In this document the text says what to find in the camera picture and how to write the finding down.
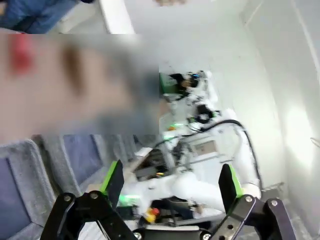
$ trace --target screw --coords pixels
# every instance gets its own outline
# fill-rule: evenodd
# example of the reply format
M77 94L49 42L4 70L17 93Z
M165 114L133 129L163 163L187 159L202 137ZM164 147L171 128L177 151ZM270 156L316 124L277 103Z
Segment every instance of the screw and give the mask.
M248 203L251 203L251 202L252 202L252 197L246 196L246 197L245 197L245 200L246 200Z
M134 236L136 237L136 239L138 239L138 240L141 240L141 239L142 239L142 235L141 235L139 232L135 232L133 235L134 235Z
M206 233L205 235L202 236L202 240L208 240L211 237L211 234Z
M91 193L91 194L90 194L90 197L91 197L92 199L97 199L97 198L98 198L98 194L96 194L95 192L94 192L94 193Z
M71 200L71 197L69 195L65 195L63 198L66 202L69 202Z
M275 206L277 206L277 205L278 205L278 202L277 202L276 200L272 200L272 201L271 201L271 204L272 204L272 206L274 206L274 207L275 207Z

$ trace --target jeans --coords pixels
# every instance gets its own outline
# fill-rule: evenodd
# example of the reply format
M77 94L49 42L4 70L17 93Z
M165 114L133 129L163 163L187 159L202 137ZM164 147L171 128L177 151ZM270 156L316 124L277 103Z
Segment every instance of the jeans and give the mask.
M27 34L46 34L77 0L8 0L0 28Z

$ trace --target gray upholstery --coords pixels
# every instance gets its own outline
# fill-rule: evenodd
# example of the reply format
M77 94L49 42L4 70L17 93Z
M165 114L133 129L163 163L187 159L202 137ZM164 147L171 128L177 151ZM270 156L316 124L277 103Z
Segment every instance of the gray upholstery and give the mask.
M55 196L33 141L0 146L0 191L0 239L38 239Z
M100 135L42 136L52 173L63 192L82 195L89 184L102 183L113 159Z

